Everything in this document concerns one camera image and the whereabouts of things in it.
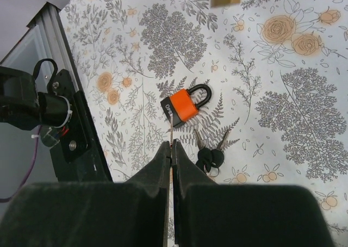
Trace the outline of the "orange padlock keys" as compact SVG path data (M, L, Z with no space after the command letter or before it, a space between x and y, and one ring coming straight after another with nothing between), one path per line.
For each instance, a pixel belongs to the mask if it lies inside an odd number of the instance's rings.
M231 132L229 128L223 135L222 140L218 143L215 149L209 149L204 146L201 136L198 130L194 130L195 137L197 139L198 154L196 166L203 171L210 178L216 177L220 173L219 167L223 164L225 160L225 155L223 153L223 147L228 139Z

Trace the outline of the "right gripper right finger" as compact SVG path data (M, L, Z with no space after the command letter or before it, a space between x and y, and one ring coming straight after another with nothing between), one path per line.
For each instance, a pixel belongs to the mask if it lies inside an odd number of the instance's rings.
M171 146L179 246L333 246L312 193L295 185L217 184Z

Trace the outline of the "orange padlock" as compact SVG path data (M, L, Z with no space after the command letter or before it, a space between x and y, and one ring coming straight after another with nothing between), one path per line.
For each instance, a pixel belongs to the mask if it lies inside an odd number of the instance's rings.
M195 103L191 95L198 90L204 90L206 96L203 100ZM160 105L171 126L178 128L195 117L200 108L206 105L211 97L211 88L206 84L198 84L190 89L181 89L175 94L167 96L160 102Z

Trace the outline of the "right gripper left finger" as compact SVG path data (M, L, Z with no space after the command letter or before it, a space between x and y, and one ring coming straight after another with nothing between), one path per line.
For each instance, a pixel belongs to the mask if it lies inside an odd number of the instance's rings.
M128 181L25 186L1 221L1 246L167 246L171 145Z

